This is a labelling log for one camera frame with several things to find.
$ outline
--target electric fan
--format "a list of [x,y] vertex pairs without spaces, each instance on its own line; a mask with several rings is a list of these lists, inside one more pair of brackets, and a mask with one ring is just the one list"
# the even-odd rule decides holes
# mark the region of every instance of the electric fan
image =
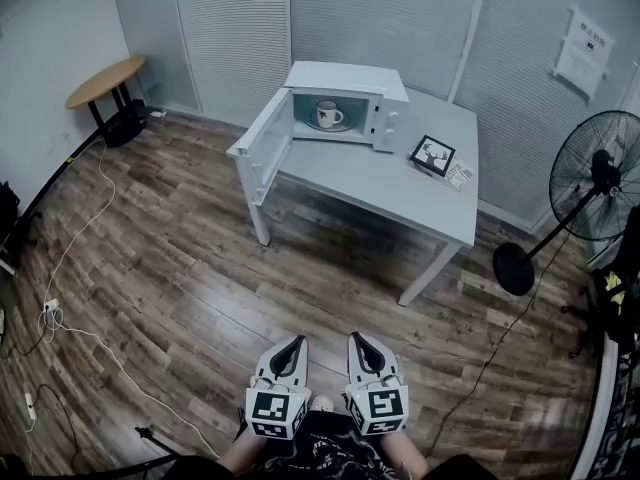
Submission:
[[631,208],[640,204],[639,138],[640,118],[628,112],[602,112],[576,127],[549,180],[551,208],[560,224],[528,254],[514,243],[493,254],[493,271],[505,290],[524,295],[531,289],[531,259],[564,228],[584,240],[622,235]]

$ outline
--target tabletop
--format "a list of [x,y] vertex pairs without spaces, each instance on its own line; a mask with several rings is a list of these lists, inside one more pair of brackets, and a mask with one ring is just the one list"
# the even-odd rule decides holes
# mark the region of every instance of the tabletop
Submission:
[[144,55],[135,55],[103,69],[73,91],[66,107],[72,109],[97,100],[135,75],[144,63]]
[[[319,192],[472,247],[478,209],[478,126],[462,107],[414,90],[409,117],[398,130],[395,154],[371,146],[296,139],[279,174]],[[474,171],[457,192],[416,169],[409,154],[424,135],[455,148]]]

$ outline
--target microwave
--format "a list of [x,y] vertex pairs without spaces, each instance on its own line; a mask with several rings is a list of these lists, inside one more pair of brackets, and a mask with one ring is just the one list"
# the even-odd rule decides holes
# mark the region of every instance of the microwave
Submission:
[[[324,100],[343,115],[339,126],[319,126],[316,107]],[[284,86],[227,154],[236,161],[247,199],[261,205],[292,140],[361,143],[388,154],[408,111],[407,91],[393,69],[295,62]]]

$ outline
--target white mug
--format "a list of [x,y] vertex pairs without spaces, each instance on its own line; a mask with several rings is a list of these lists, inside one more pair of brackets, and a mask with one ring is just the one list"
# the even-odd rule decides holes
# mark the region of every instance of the white mug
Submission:
[[317,111],[320,128],[331,128],[333,125],[341,123],[344,119],[344,114],[337,109],[335,101],[323,100],[318,102]]

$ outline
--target black bag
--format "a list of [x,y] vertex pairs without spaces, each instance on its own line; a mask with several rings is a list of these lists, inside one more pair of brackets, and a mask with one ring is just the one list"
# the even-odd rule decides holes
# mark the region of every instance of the black bag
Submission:
[[9,188],[5,182],[0,185],[0,244],[2,244],[18,218],[18,204],[20,199]]

